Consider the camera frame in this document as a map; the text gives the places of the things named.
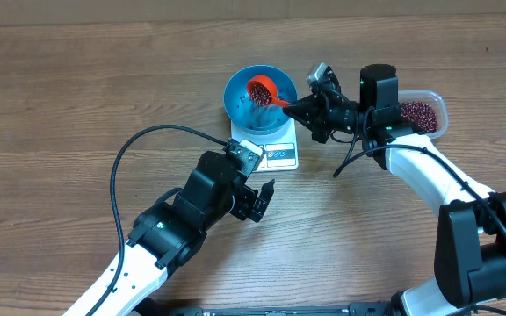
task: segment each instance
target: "wood grain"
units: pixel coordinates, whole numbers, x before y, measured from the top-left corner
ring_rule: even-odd
[[[277,66],[306,95],[319,61],[354,99],[375,62],[398,68],[401,89],[440,93],[451,123],[438,148],[506,190],[506,15],[0,28],[0,315],[60,315],[112,259],[108,177],[132,134],[180,124],[227,138],[235,71]],[[264,220],[223,219],[155,298],[343,305],[431,276],[437,221],[418,196],[370,159],[333,179],[347,149],[298,137],[298,170],[249,180],[277,180]],[[138,140],[117,179],[125,231],[217,148],[181,132]]]
[[[0,0],[0,26],[488,13],[506,0]]]

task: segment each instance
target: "black cable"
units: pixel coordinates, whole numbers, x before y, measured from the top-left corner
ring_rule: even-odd
[[[436,154],[433,154],[432,152],[430,152],[429,150],[427,150],[427,147],[417,147],[417,146],[410,146],[410,145],[398,145],[398,144],[390,144],[390,145],[385,145],[385,146],[380,146],[380,147],[376,147],[376,148],[372,148],[372,149],[368,149],[368,150],[365,150],[361,153],[358,153],[358,154],[355,154],[352,158],[350,158],[347,162],[345,162],[344,164],[341,165],[340,168],[344,168],[346,167],[347,165],[349,165],[351,162],[354,162],[356,159],[366,155],[366,154],[371,154],[373,152],[376,152],[376,151],[379,151],[379,150],[385,150],[385,149],[391,149],[391,148],[398,148],[398,149],[408,149],[408,150],[415,150],[415,151],[418,151],[418,152],[421,152],[422,154],[426,154],[428,155],[429,157],[431,157],[432,159],[434,159],[436,162],[438,162],[445,170],[446,172],[448,172],[448,174],[454,178],[454,180],[456,180],[456,182],[466,191],[468,192],[473,198],[475,198],[475,200],[481,204],[481,206],[486,210],[486,212],[488,213],[489,217],[491,219],[493,219],[493,221],[495,222],[495,225],[497,226],[497,228],[499,229],[499,232],[502,234],[503,238],[505,239],[506,241],[506,228],[505,228],[505,225],[501,222],[501,220],[499,219],[499,217],[497,216],[497,214],[495,213],[495,211],[493,211],[488,203],[480,197],[479,194],[477,194],[474,190],[472,190],[472,188],[470,188],[470,186],[468,185],[468,183],[466,181],[464,181],[457,173],[456,171],[454,171],[454,169],[452,169],[442,158],[440,158],[439,156],[437,156]],[[484,305],[470,305],[470,306],[467,306],[465,307],[465,311],[464,312],[470,312],[470,311],[476,311],[476,310],[482,310],[482,311],[487,311],[487,312],[494,312],[494,313],[497,313],[497,314],[500,314],[500,315],[506,315],[506,311],[502,310],[502,309],[499,309],[499,308],[495,308],[495,307],[490,307],[490,306],[484,306]]]
[[[182,188],[173,188],[171,190],[168,190],[167,192],[163,193],[162,196],[160,196],[154,203],[154,206],[163,204],[163,202],[167,201],[172,196],[176,195],[178,192],[182,191]]]
[[[117,266],[116,272],[114,273],[114,277],[112,278],[111,283],[106,288],[105,293],[101,296],[101,298],[97,301],[97,303],[87,312],[87,316],[91,316],[93,313],[97,311],[97,309],[105,302],[106,298],[109,296],[109,294],[114,289],[114,285],[119,280],[120,272],[122,271],[122,264],[124,263],[124,234],[122,233],[122,225],[120,224],[120,216],[119,216],[119,208],[116,204],[116,192],[115,192],[115,182],[116,182],[116,171],[119,168],[120,159],[122,158],[122,155],[126,152],[128,147],[135,142],[138,138],[140,138],[142,135],[145,135],[149,132],[157,131],[160,129],[177,129],[181,131],[185,131],[188,133],[193,133],[195,135],[198,135],[202,138],[205,138],[207,140],[211,140],[217,144],[220,144],[222,146],[226,146],[227,143],[222,140],[218,140],[210,135],[207,135],[205,133],[195,131],[189,127],[184,126],[177,126],[177,125],[159,125],[159,126],[151,126],[146,128],[143,131],[139,131],[137,134],[132,136],[130,140],[124,144],[124,146],[120,149],[119,153],[116,155],[116,159],[114,160],[114,164],[112,165],[112,171],[111,171],[111,181],[110,181],[110,193],[111,193],[111,205],[112,205],[112,215],[114,215],[114,223],[116,225],[116,232],[119,236],[119,265]]]
[[[365,117],[363,118],[362,120],[362,134],[363,136],[365,136],[366,139],[368,139],[368,136],[367,136],[367,131],[366,131],[366,124],[367,124],[367,120],[368,120],[368,114],[370,114],[370,112],[374,110],[374,107],[373,106],[369,106],[368,109],[366,109],[366,112],[365,112]]]
[[[349,152],[344,157],[343,164],[341,164],[343,166],[349,160],[349,158],[351,158],[352,151],[355,149],[355,143],[357,142],[357,137],[358,137],[358,114],[357,114],[357,110],[355,109],[355,106],[352,104],[352,102],[349,100],[349,98],[347,98],[345,95],[343,95],[343,93],[333,90],[333,89],[328,89],[327,91],[334,93],[338,97],[343,99],[344,102],[347,103],[347,106],[349,106],[351,108],[352,112],[355,113],[355,131],[352,133],[352,141],[351,141],[351,146],[349,147]],[[342,167],[342,168],[339,167],[337,170],[335,170],[335,172],[333,173],[333,177],[334,178],[338,177],[341,174],[341,171],[343,171],[343,168],[344,167]]]
[[[327,113],[331,113],[331,107],[329,106],[329,98],[327,97],[327,95],[325,94],[325,92],[322,93],[323,94],[323,98],[325,99],[325,111],[327,111]]]
[[[331,135],[329,136],[333,141],[341,143],[341,144],[351,144],[352,143],[352,140],[349,140],[349,141],[339,140],[337,137],[335,137],[335,132],[337,132],[337,130],[331,132]]]

